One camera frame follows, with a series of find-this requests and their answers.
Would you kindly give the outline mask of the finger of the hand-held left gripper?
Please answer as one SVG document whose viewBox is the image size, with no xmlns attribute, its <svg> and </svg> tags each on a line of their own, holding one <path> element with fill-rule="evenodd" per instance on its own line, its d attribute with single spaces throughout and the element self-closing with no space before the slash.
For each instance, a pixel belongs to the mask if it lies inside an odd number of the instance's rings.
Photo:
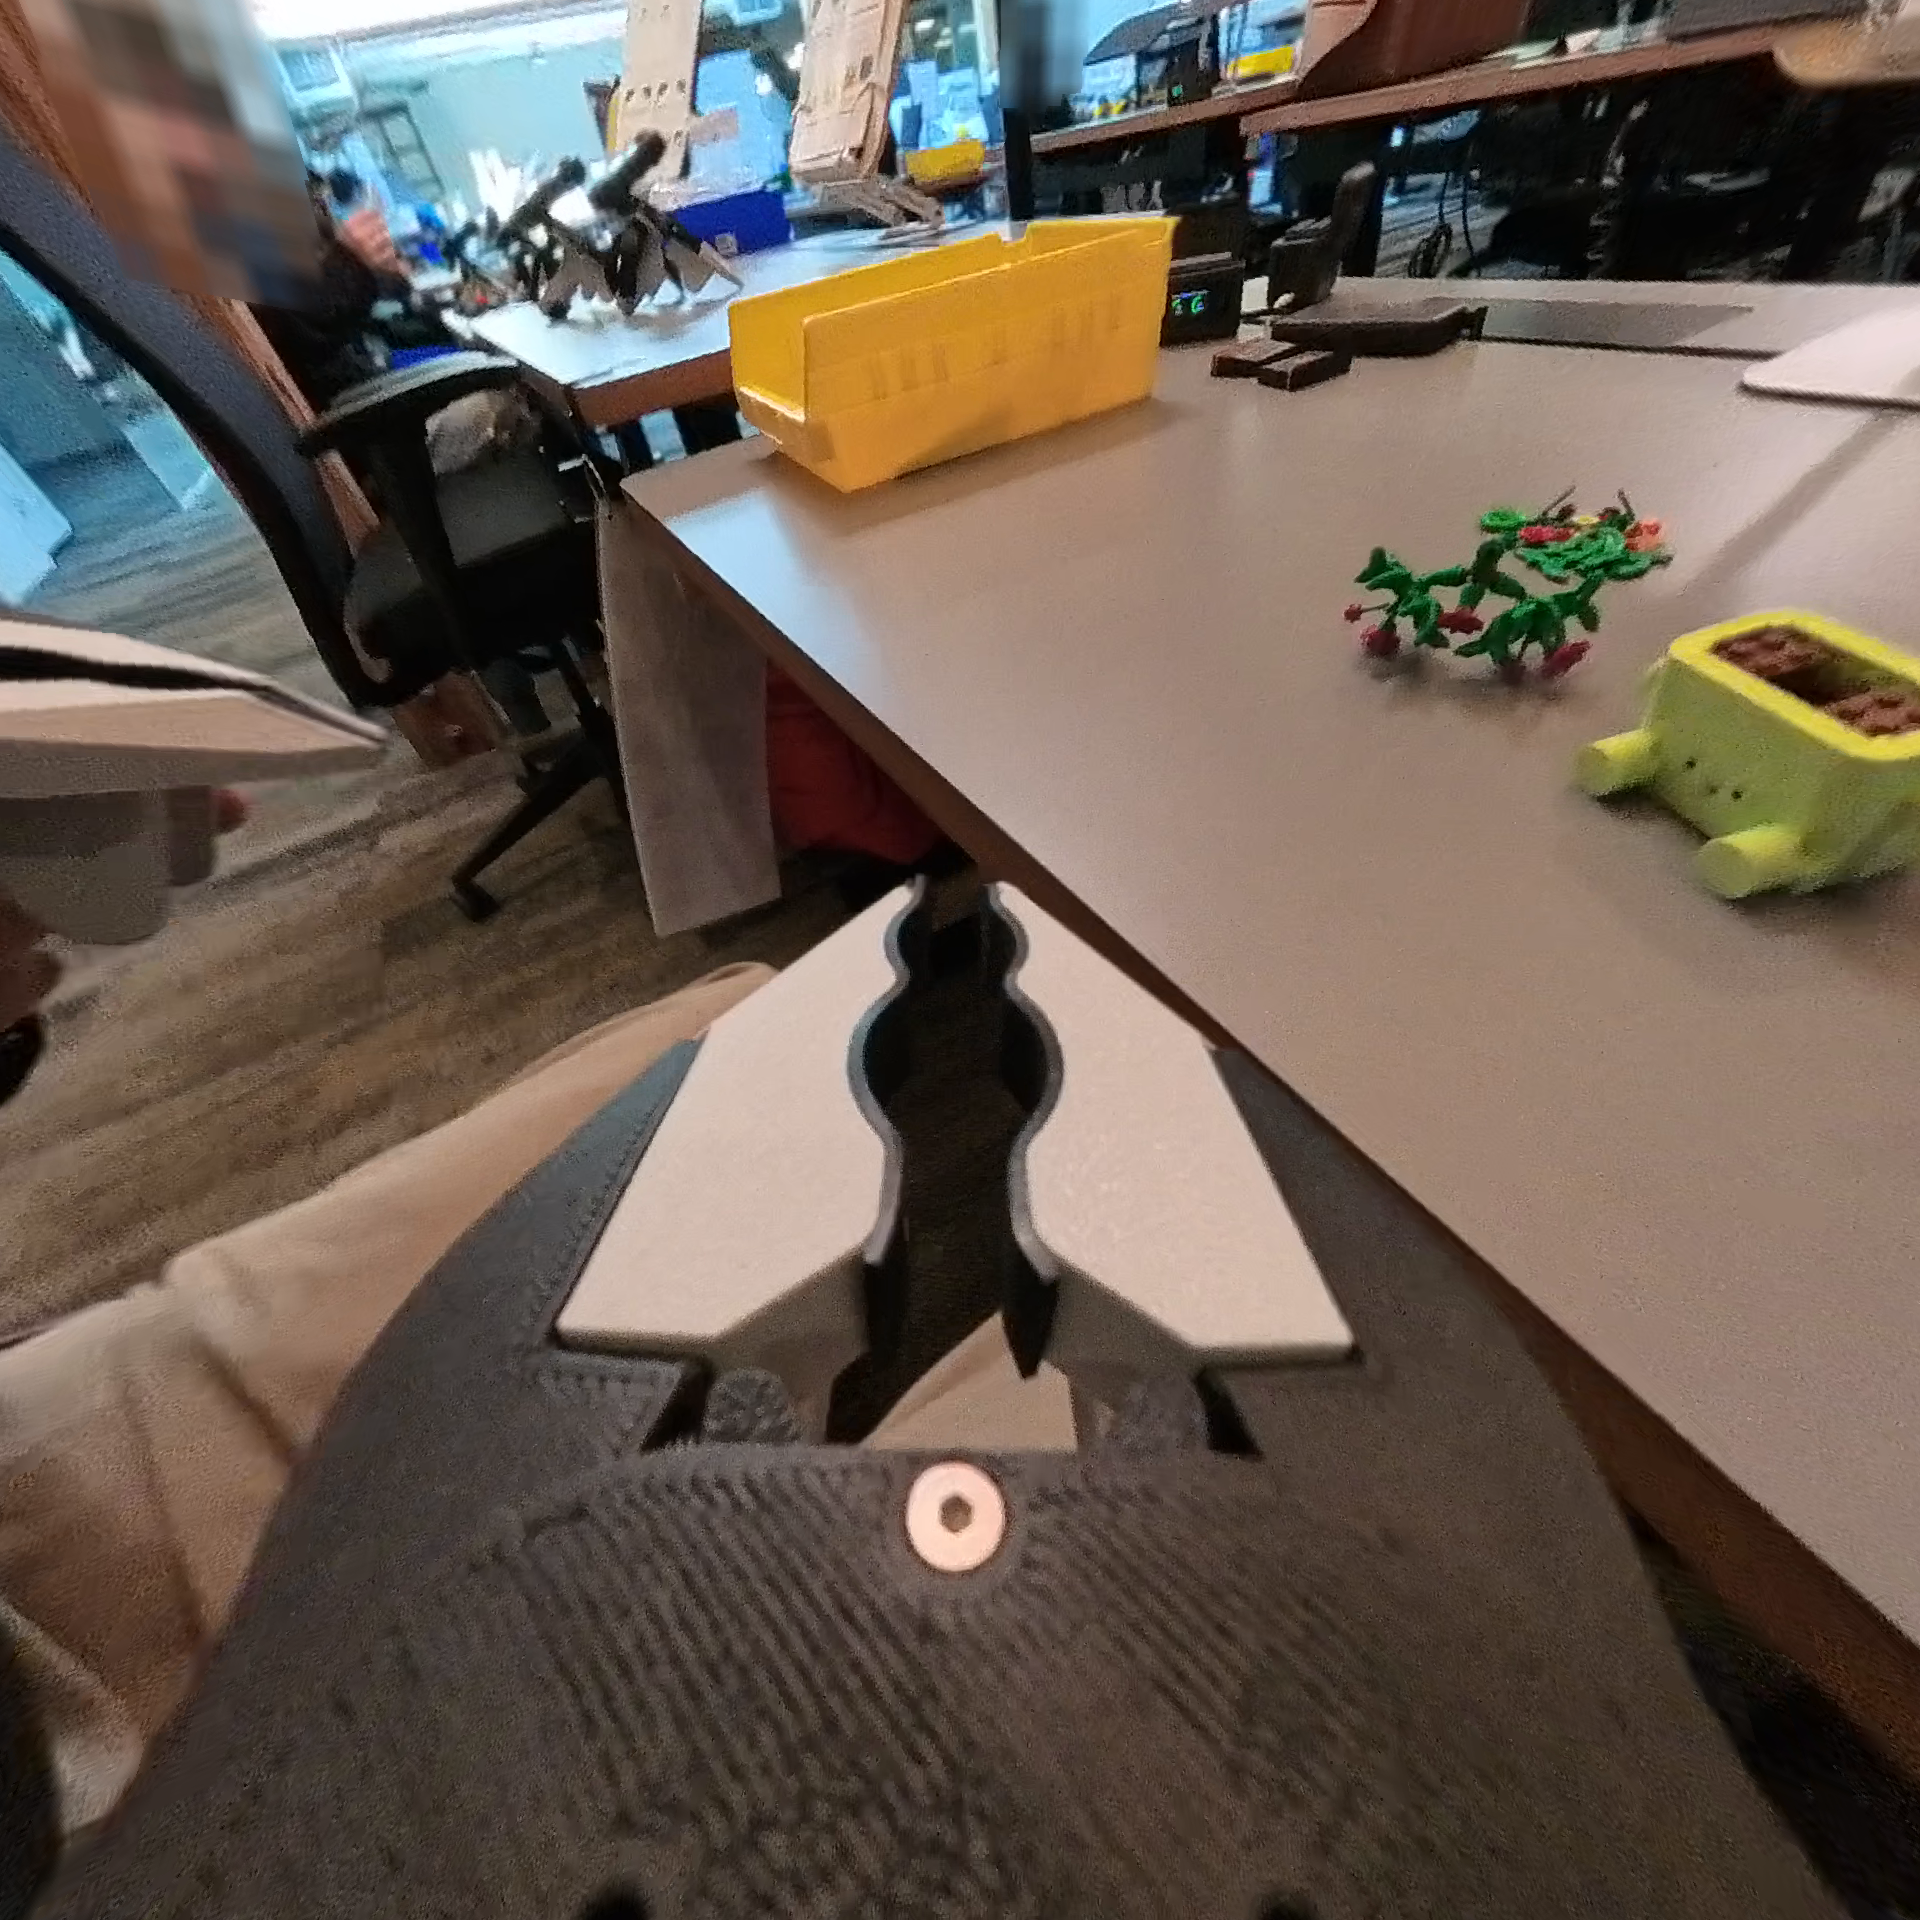
<svg viewBox="0 0 1920 1920">
<path fill-rule="evenodd" d="M 249 670 L 58 619 L 2 618 L 2 683 L 89 683 L 148 692 L 243 692 L 286 707 L 286 688 Z"/>
<path fill-rule="evenodd" d="M 276 688 L 2 688 L 2 799 L 70 800 L 323 778 L 375 764 L 382 727 Z"/>
</svg>

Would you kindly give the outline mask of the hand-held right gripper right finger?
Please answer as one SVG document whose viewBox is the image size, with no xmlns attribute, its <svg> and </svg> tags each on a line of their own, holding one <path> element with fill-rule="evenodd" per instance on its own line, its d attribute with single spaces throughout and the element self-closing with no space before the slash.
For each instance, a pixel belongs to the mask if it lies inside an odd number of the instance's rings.
<svg viewBox="0 0 1920 1920">
<path fill-rule="evenodd" d="M 1017 888 L 990 888 L 1008 1147 L 999 1323 L 1023 1377 L 1118 1403 L 1158 1377 L 1355 1356 L 1225 1059 Z"/>
</svg>

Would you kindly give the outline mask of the green toy brick vine plant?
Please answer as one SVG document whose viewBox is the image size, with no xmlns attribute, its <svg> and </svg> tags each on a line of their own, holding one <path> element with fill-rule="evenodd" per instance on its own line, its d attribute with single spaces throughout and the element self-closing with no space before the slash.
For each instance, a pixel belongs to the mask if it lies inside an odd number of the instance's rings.
<svg viewBox="0 0 1920 1920">
<path fill-rule="evenodd" d="M 1440 654 L 1489 665 L 1502 681 L 1561 681 L 1584 665 L 1600 630 L 1602 578 L 1561 569 L 1522 578 L 1500 537 L 1456 567 L 1416 569 L 1377 548 L 1342 619 L 1379 664 Z"/>
</svg>

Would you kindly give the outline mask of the pile of small toy bricks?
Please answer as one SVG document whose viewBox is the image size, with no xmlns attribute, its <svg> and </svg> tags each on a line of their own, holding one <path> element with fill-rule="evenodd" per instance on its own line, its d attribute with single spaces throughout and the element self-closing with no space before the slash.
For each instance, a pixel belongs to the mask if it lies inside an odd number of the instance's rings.
<svg viewBox="0 0 1920 1920">
<path fill-rule="evenodd" d="M 1498 580 L 1521 584 L 1511 592 L 1540 585 L 1596 592 L 1674 563 L 1665 523 L 1638 515 L 1623 491 L 1599 513 L 1579 511 L 1574 491 L 1536 513 L 1494 508 L 1479 516 L 1479 534 L 1471 578 L 1490 592 Z"/>
</svg>

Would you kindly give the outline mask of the person's left hand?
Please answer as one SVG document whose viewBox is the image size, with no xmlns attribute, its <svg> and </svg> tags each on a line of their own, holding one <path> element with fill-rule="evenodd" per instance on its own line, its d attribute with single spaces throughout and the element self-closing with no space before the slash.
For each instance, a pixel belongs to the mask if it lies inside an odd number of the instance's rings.
<svg viewBox="0 0 1920 1920">
<path fill-rule="evenodd" d="M 12 894 L 2 894 L 2 1031 L 43 1038 L 43 1004 L 58 987 L 63 959 L 56 934 Z"/>
</svg>

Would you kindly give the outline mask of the black office chair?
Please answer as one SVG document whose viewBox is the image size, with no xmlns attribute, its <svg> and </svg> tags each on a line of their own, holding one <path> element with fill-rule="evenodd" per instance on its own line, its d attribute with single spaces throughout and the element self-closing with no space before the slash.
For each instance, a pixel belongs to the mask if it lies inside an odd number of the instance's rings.
<svg viewBox="0 0 1920 1920">
<path fill-rule="evenodd" d="M 280 567 L 351 710 L 396 714 L 450 675 L 554 672 L 577 714 L 550 762 L 516 745 L 521 803 L 450 875 L 470 922 L 483 874 L 590 783 L 625 800 L 610 712 L 583 654 L 603 643 L 586 480 L 543 449 L 438 476 L 426 426 L 455 401 L 528 399 L 513 359 L 455 353 L 387 372 L 310 426 L 185 304 L 112 265 L 108 233 L 4 135 L 4 248 L 143 372 L 204 447 Z"/>
</svg>

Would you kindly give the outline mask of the red cloth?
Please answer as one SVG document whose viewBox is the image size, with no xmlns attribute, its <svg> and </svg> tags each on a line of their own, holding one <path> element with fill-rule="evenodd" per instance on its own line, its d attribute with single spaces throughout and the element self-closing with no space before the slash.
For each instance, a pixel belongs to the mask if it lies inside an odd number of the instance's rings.
<svg viewBox="0 0 1920 1920">
<path fill-rule="evenodd" d="M 948 838 L 779 667 L 763 670 L 767 791 L 784 854 L 836 854 L 916 870 Z"/>
</svg>

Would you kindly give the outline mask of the lime green toy brick pot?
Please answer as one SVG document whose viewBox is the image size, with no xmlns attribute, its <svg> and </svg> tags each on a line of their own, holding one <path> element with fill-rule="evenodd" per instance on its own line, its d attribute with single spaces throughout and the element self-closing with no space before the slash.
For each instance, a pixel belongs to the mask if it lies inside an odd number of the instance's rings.
<svg viewBox="0 0 1920 1920">
<path fill-rule="evenodd" d="M 1679 635 L 1639 723 L 1579 750 L 1593 800 L 1641 795 L 1690 825 L 1724 900 L 1906 874 L 1919 858 L 1919 660 L 1803 610 Z"/>
</svg>

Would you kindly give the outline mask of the blue plastic bin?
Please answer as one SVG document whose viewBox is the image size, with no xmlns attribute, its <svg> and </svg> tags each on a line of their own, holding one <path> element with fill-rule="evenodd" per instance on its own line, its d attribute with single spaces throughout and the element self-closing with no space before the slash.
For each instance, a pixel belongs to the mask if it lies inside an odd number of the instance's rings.
<svg viewBox="0 0 1920 1920">
<path fill-rule="evenodd" d="M 795 239 L 784 193 L 759 183 L 707 199 L 658 201 L 694 240 L 726 259 L 790 248 Z"/>
</svg>

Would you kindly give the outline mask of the paper instruction booklet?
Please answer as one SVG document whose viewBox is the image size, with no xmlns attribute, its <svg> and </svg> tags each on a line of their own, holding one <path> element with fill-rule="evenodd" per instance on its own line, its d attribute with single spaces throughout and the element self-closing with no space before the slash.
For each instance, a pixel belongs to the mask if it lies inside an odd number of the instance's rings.
<svg viewBox="0 0 1920 1920">
<path fill-rule="evenodd" d="M 642 134 L 663 140 L 655 182 L 680 178 L 696 116 L 702 3 L 628 3 L 623 60 L 609 105 L 609 153 L 625 153 Z"/>
<path fill-rule="evenodd" d="M 804 3 L 800 90 L 787 145 L 795 185 L 880 175 L 905 3 Z"/>
</svg>

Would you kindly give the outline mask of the yellow plastic bin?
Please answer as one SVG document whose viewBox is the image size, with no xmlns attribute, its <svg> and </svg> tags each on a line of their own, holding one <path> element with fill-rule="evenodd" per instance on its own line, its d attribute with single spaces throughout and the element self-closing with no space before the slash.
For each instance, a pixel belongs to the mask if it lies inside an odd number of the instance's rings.
<svg viewBox="0 0 1920 1920">
<path fill-rule="evenodd" d="M 729 308 L 736 409 L 856 494 L 1146 401 L 1177 225 L 1033 222 Z"/>
</svg>

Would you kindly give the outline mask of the black flat box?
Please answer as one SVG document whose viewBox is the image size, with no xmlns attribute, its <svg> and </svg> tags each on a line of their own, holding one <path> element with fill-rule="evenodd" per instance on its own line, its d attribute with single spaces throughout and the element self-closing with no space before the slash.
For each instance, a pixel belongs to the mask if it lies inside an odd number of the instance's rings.
<svg viewBox="0 0 1920 1920">
<path fill-rule="evenodd" d="M 1474 345 L 1487 328 L 1489 304 L 1430 298 L 1404 304 L 1366 304 L 1332 311 L 1310 307 L 1281 313 L 1270 338 L 1306 353 L 1337 353 L 1359 359 L 1427 359 L 1454 345 Z"/>
</svg>

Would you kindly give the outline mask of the black open case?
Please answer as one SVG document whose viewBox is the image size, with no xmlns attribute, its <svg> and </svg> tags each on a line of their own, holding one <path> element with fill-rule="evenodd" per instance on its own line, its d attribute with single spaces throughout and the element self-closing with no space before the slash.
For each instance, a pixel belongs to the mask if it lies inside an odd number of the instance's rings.
<svg viewBox="0 0 1920 1920">
<path fill-rule="evenodd" d="M 1327 302 L 1342 264 L 1361 236 L 1375 201 L 1379 175 L 1370 160 L 1347 170 L 1332 195 L 1330 214 L 1289 227 L 1266 251 L 1266 311 L 1272 319 L 1298 316 Z"/>
</svg>

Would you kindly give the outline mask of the black pole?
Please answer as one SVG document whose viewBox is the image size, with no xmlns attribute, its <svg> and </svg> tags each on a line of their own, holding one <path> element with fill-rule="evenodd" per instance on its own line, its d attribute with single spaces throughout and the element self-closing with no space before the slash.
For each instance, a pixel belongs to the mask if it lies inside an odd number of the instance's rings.
<svg viewBox="0 0 1920 1920">
<path fill-rule="evenodd" d="M 1036 216 L 1033 123 L 1048 79 L 1048 8 L 996 3 L 999 30 L 999 127 L 1007 217 L 1027 225 Z"/>
</svg>

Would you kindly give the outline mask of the white document stand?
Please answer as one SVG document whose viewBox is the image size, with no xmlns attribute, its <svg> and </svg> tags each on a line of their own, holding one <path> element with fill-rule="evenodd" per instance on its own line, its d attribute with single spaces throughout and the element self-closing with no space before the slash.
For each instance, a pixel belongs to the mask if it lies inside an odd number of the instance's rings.
<svg viewBox="0 0 1920 1920">
<path fill-rule="evenodd" d="M 1818 335 L 1743 372 L 1763 399 L 1919 412 L 1919 304 Z"/>
</svg>

